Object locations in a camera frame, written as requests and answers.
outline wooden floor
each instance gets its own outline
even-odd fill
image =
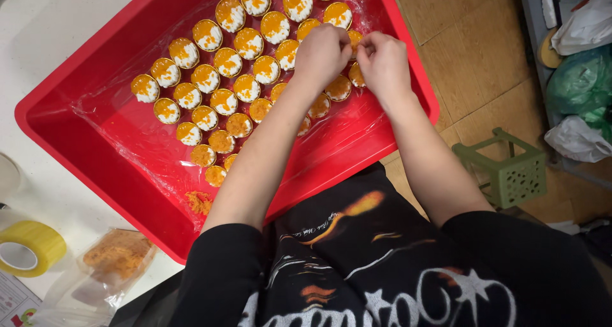
[[[436,129],[446,143],[473,145],[501,127],[547,152],[548,129],[535,68],[528,64],[520,0],[397,0],[438,102]],[[500,148],[486,155],[503,156]],[[410,191],[396,151],[381,160],[395,188]],[[612,170],[609,158],[591,170]],[[471,170],[475,182],[485,179]],[[612,211],[612,192],[547,168],[548,194],[520,207],[545,223],[590,221]]]

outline green plastic stool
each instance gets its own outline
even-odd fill
[[[532,198],[546,194],[546,169],[544,152],[504,132],[500,127],[493,129],[495,137],[476,145],[453,145],[452,150],[468,169],[470,163],[485,170],[491,181],[480,185],[480,190],[491,187],[490,192],[482,192],[486,199],[502,209],[518,205]],[[503,161],[490,159],[477,150],[500,141],[508,141],[510,158]],[[514,144],[525,150],[515,156]]]

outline red plastic tray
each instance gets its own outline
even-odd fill
[[[186,262],[191,244],[200,234],[194,229],[193,216],[186,213],[176,199],[162,193],[146,171],[122,156],[108,137],[77,116],[73,105],[81,97],[99,92],[101,87],[116,80],[118,75],[126,72],[128,63],[134,67],[136,61],[138,73],[146,73],[159,55],[143,54],[143,49],[158,44],[167,47],[176,37],[190,38],[189,30],[197,20],[214,19],[217,1],[133,0],[15,109],[17,123],[26,135],[181,264]],[[394,35],[408,45],[412,88],[424,111],[435,123],[440,113],[438,102],[395,0],[362,0],[361,3],[363,12],[376,19],[373,26],[376,30]],[[292,22],[292,32],[295,33],[296,27]],[[134,103],[135,98],[127,98],[131,94],[129,82],[134,76],[134,73],[128,73],[124,77],[125,84],[116,84],[116,89],[103,89],[103,93],[96,96],[100,101],[96,114],[103,119],[98,121],[107,125],[109,122],[113,125],[123,122],[121,131],[126,135],[137,129],[131,129],[134,120],[133,123],[126,122],[126,117],[132,115],[135,106],[142,109],[141,103]],[[328,128],[328,132],[316,146],[313,143],[304,146],[299,144],[299,140],[296,142],[266,223],[301,200],[341,182],[396,150],[390,124],[386,117],[381,118],[382,110],[375,97],[365,90],[359,101],[365,102],[368,108],[356,110],[360,105],[348,101],[342,107],[342,113],[325,121],[323,127]],[[134,115],[143,118],[137,112]],[[147,118],[154,118],[152,109]],[[162,159],[162,162],[168,162],[168,171],[189,168],[174,165],[170,163],[172,161],[178,162],[176,159]],[[151,166],[157,166],[156,170],[164,169],[158,162],[151,163]],[[216,193],[210,186],[199,187],[199,190]]]

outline hand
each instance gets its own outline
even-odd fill
[[[305,80],[317,88],[318,96],[338,77],[352,54],[351,39],[346,30],[328,23],[317,26],[297,49],[293,80]]]
[[[372,32],[359,42],[357,62],[365,84],[378,97],[385,111],[391,110],[398,99],[415,96],[410,86],[410,68],[403,41]]]

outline black t-shirt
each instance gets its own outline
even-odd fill
[[[441,229],[370,167],[262,235],[220,225],[193,244],[171,326],[612,326],[584,246],[474,211]]]

